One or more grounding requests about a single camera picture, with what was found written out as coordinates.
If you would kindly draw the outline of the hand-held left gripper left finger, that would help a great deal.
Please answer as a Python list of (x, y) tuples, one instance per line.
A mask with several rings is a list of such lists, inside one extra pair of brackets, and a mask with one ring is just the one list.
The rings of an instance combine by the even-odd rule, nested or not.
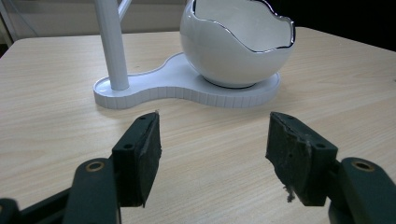
[(77, 168), (63, 224), (121, 224), (122, 207), (146, 204), (161, 155), (160, 115), (137, 118), (109, 158), (85, 161)]

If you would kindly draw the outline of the white stand with post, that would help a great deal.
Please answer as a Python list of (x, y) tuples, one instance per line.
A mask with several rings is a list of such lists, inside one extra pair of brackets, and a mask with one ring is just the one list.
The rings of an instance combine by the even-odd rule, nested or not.
[(127, 73), (119, 12), (132, 0), (95, 0), (96, 16), (106, 56), (108, 76), (93, 85), (95, 102), (105, 108), (125, 109), (163, 98), (177, 98), (202, 105), (247, 108), (262, 105), (276, 96), (280, 75), (273, 74), (245, 89), (227, 89), (206, 81), (182, 53), (168, 58), (160, 67)]

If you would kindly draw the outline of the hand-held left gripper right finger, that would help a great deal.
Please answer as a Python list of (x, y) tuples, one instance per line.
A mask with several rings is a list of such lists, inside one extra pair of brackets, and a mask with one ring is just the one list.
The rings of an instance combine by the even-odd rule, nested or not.
[(330, 200), (331, 224), (396, 224), (396, 184), (377, 164), (336, 159), (338, 148), (297, 118), (270, 114), (266, 159), (305, 206)]

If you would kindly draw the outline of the white eggshell-shaped ceramic bowl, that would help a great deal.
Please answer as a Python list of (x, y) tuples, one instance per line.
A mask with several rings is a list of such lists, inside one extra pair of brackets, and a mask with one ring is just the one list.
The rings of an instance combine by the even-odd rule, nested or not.
[(294, 22), (265, 0), (190, 0), (179, 32), (191, 66), (227, 88), (249, 87), (274, 75), (296, 37)]

